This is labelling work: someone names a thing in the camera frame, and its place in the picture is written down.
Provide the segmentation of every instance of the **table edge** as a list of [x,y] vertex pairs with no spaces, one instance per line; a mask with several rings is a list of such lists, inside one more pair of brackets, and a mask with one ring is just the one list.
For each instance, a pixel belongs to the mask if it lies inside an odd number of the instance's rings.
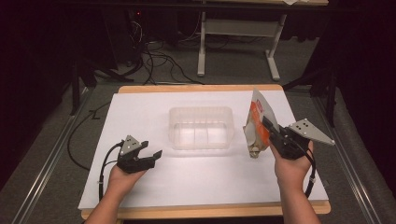
[[[331,212],[331,206],[328,200],[311,201],[311,204],[317,214],[324,215]],[[81,216],[84,219],[88,218],[92,210],[82,209]],[[280,202],[120,208],[118,211],[118,219],[260,217],[282,215]]]
[[184,91],[283,91],[277,84],[260,85],[172,85],[172,86],[122,86],[119,93],[184,92]]
[[[272,4],[272,5],[288,5],[283,0],[207,0],[207,2],[228,2],[228,3],[248,3],[248,4]],[[298,0],[292,6],[308,6],[308,7],[326,7],[329,5],[328,0],[309,0],[307,2]]]

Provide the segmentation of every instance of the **white paper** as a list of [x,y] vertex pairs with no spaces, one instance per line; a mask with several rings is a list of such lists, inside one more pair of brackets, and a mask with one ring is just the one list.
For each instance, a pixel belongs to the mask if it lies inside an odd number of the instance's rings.
[[[283,91],[262,93],[280,125],[295,122]],[[139,142],[148,141],[140,158],[159,150],[163,150],[163,156],[137,182],[121,207],[280,202],[271,150],[265,150],[258,159],[249,157],[242,127],[251,95],[252,91],[115,94],[78,208],[94,208],[98,204],[97,182],[103,159],[128,134]],[[169,109],[176,106],[230,107],[235,127],[230,147],[220,153],[189,154],[172,149],[168,138]],[[115,160],[117,153],[114,150],[108,160]],[[105,189],[111,167],[108,165],[105,171]],[[309,199],[328,200],[319,177]]]

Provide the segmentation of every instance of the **silver metal bracket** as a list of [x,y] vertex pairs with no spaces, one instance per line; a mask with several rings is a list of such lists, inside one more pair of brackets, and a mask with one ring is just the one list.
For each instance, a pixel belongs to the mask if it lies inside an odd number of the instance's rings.
[[315,127],[308,119],[302,119],[292,123],[289,128],[304,138],[319,141],[330,146],[335,145],[334,140]]
[[128,154],[140,147],[142,147],[142,145],[136,139],[134,139],[131,135],[127,135],[125,142],[121,148],[120,155],[122,156]]

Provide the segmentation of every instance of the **clear plastic bin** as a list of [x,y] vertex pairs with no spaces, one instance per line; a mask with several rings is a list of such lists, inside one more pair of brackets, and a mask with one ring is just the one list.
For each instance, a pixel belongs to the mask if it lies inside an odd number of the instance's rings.
[[233,139],[233,111],[227,106],[171,108],[169,139],[174,149],[226,149]]

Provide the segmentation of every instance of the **white table leg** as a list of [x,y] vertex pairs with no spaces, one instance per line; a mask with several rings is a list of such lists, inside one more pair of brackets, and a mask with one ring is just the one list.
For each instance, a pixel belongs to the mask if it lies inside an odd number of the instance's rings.
[[274,42],[271,50],[266,50],[265,51],[265,56],[267,58],[268,65],[270,67],[271,71],[271,76],[274,81],[279,81],[280,76],[279,73],[277,72],[275,60],[274,60],[274,54],[276,50],[277,43],[279,42],[280,35],[282,34],[283,26],[285,25],[285,20],[286,20],[286,15],[282,15],[282,17],[279,20],[279,24],[276,28],[276,33],[274,35]]
[[198,55],[198,77],[203,77],[205,75],[205,23],[206,14],[202,12],[201,18],[201,46],[199,48]]

